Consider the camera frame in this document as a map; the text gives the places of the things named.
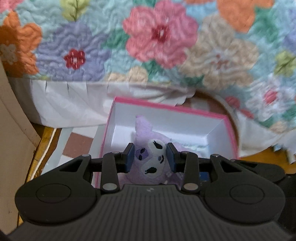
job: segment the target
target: green leaf pattern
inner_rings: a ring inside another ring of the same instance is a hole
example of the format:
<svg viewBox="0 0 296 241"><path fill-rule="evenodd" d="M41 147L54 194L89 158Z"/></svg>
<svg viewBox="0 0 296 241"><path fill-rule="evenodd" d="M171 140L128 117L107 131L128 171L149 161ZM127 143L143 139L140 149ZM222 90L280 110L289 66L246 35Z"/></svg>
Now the green leaf pattern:
<svg viewBox="0 0 296 241"><path fill-rule="evenodd" d="M148 7L154 7L156 0L133 0L135 5L144 5Z"/></svg>
<svg viewBox="0 0 296 241"><path fill-rule="evenodd" d="M68 21L77 21L85 13L90 0L60 0L63 17Z"/></svg>
<svg viewBox="0 0 296 241"><path fill-rule="evenodd" d="M183 83L189 87L197 87L199 84L202 83L203 78L204 78L204 75L199 77L185 77L183 79Z"/></svg>
<svg viewBox="0 0 296 241"><path fill-rule="evenodd" d="M125 49L128 38L129 35L126 34L123 29L116 29L111 32L108 39L102 46L109 49Z"/></svg>
<svg viewBox="0 0 296 241"><path fill-rule="evenodd" d="M270 128L274 124L274 118L273 116L267 119L266 121L260 122L262 126L265 126L266 128Z"/></svg>
<svg viewBox="0 0 296 241"><path fill-rule="evenodd" d="M284 114L283 118L286 121L291 121L296 117L296 105L293 105L290 109L288 109Z"/></svg>
<svg viewBox="0 0 296 241"><path fill-rule="evenodd" d="M282 74L285 77L290 77L293 75L296 69L296 56L288 51L280 52L275 58L277 65L274 69L275 75Z"/></svg>
<svg viewBox="0 0 296 241"><path fill-rule="evenodd" d="M279 30L274 23L274 9L255 8L256 20L252 27L260 37L265 37L269 43L277 43Z"/></svg>
<svg viewBox="0 0 296 241"><path fill-rule="evenodd" d="M163 73L163 68L155 60L142 63L142 67L147 70L149 79L152 79L158 72Z"/></svg>

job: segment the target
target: floral blanket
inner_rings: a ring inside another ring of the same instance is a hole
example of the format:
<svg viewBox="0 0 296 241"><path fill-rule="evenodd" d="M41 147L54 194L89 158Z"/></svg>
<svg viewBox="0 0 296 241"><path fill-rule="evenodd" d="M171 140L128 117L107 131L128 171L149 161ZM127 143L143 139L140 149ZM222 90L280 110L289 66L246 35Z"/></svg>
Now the floral blanket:
<svg viewBox="0 0 296 241"><path fill-rule="evenodd" d="M0 57L9 77L206 88L296 127L293 0L0 0Z"/></svg>

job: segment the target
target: pink flower pattern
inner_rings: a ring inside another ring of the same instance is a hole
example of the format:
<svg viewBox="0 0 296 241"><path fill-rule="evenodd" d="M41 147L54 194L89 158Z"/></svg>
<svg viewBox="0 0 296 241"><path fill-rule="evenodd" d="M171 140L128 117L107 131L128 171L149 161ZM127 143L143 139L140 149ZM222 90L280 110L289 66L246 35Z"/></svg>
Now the pink flower pattern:
<svg viewBox="0 0 296 241"><path fill-rule="evenodd" d="M233 108L239 109L240 107L240 101L238 98L234 96L228 96L225 98L226 102Z"/></svg>
<svg viewBox="0 0 296 241"><path fill-rule="evenodd" d="M155 59L170 69L185 61L184 49L196 43L198 24L181 4L161 0L154 8L134 7L123 29L130 35L126 50L132 57L142 62Z"/></svg>
<svg viewBox="0 0 296 241"><path fill-rule="evenodd" d="M277 99L277 91L269 90L264 94L264 101L266 104L271 104Z"/></svg>
<svg viewBox="0 0 296 241"><path fill-rule="evenodd" d="M13 10L16 6L22 3L24 0L0 0L0 13L4 12L5 10Z"/></svg>

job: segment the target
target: pink box edge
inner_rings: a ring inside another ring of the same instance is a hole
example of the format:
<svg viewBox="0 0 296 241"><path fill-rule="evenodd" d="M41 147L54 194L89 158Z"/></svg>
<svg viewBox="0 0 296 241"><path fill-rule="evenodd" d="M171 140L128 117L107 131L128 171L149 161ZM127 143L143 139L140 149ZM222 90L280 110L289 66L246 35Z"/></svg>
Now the pink box edge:
<svg viewBox="0 0 296 241"><path fill-rule="evenodd" d="M106 127L105 127L104 139L103 139L103 142L101 145L101 150L100 150L100 156L99 156L100 158L102 157L103 147L105 145L105 139L106 139L106 134L107 134L107 129L108 129L109 121L110 121L111 112L114 108L115 103L117 103L117 102L124 103L124 104L132 104L132 105L157 108L157 109L173 110L173 111L182 112L182 113L203 115L203 116L207 116L210 118L222 119L224 121L228 136L231 141L233 154L234 154L235 158L238 159L237 142L235 139L235 135L234 135L230 120L227 115L208 112L205 110L195 110L195 109L192 109L189 107L184 107L184 106L171 106L171 105L167 105L167 104L148 102L148 101L141 100L141 99L132 99L132 98L125 98L125 97L118 97L118 96L114 97L113 103L112 103L110 111L109 111L109 115L108 115L108 119L107 119L107 123L106 123ZM99 175L97 173L96 178L95 178L95 187L96 188L98 186L98 178L99 178Z"/></svg>

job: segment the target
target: stuffed animal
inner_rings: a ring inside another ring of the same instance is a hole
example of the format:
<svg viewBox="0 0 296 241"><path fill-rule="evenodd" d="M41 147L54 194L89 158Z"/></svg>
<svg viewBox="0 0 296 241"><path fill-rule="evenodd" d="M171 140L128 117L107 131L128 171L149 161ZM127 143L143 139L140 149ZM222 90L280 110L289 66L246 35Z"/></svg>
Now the stuffed animal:
<svg viewBox="0 0 296 241"><path fill-rule="evenodd" d="M119 184L175 184L179 188L183 173L173 173L166 158L166 145L171 139L152 130L143 116L136 116L135 159L129 173L118 174ZM173 143L178 151L192 151Z"/></svg>

